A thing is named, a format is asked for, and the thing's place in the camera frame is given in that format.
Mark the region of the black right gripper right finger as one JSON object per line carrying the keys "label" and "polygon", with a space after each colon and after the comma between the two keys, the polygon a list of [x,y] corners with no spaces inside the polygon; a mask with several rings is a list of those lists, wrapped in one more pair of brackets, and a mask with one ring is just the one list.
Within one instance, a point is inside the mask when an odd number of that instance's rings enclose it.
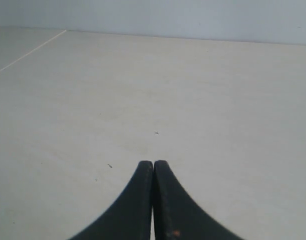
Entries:
{"label": "black right gripper right finger", "polygon": [[240,239],[195,203],[165,160],[154,163],[154,231],[157,240]]}

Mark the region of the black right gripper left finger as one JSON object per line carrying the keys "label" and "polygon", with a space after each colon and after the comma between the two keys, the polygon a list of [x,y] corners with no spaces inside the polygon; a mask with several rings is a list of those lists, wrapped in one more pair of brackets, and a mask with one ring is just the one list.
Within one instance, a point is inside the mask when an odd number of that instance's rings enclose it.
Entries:
{"label": "black right gripper left finger", "polygon": [[114,203],[74,240],[149,240],[153,164],[140,161],[129,183]]}

